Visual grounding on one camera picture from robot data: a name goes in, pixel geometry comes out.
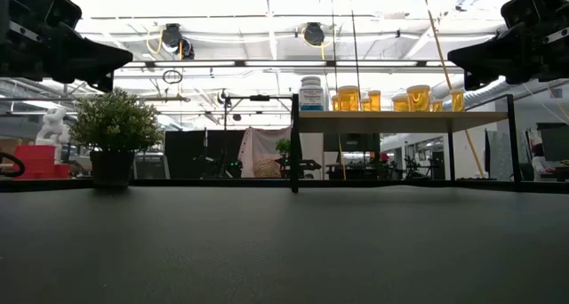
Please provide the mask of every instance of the potted plant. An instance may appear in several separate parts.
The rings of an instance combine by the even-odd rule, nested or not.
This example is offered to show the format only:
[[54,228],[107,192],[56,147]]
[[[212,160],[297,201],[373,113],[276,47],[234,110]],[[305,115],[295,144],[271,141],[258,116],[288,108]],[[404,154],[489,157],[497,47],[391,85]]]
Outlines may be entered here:
[[95,186],[128,186],[134,153],[162,138],[156,114],[154,106],[140,103],[119,88],[94,99],[79,100],[77,121],[70,134],[91,150]]
[[286,161],[286,158],[291,154],[291,140],[280,139],[276,142],[276,150]]

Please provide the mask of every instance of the shelf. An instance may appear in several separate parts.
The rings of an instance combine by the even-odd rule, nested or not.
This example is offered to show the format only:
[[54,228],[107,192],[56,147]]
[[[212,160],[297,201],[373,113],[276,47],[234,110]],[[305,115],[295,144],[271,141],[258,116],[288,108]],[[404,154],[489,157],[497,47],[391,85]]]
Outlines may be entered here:
[[447,133],[508,119],[501,112],[300,112],[300,132]]

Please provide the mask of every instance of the table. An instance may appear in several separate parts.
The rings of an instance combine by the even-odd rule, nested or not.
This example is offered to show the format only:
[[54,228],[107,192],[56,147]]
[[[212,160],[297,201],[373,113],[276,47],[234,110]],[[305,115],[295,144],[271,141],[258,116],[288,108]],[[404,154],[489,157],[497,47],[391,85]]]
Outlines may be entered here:
[[567,303],[565,195],[463,188],[0,194],[0,302]]

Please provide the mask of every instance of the white statue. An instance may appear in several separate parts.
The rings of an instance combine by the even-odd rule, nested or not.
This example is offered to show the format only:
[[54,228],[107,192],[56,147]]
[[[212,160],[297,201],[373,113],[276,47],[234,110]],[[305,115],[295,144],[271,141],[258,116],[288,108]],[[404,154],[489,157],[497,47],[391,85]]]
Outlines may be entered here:
[[36,145],[52,145],[55,147],[55,162],[61,157],[61,144],[69,143],[69,127],[63,123],[67,112],[64,108],[50,108],[44,115],[44,125],[36,136]]

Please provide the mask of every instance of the black pot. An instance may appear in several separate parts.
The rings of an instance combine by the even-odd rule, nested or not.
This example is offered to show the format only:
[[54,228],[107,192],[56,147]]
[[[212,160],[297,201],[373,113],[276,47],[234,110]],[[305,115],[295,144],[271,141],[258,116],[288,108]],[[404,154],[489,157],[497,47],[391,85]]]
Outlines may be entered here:
[[127,188],[133,152],[91,152],[92,182],[100,188]]

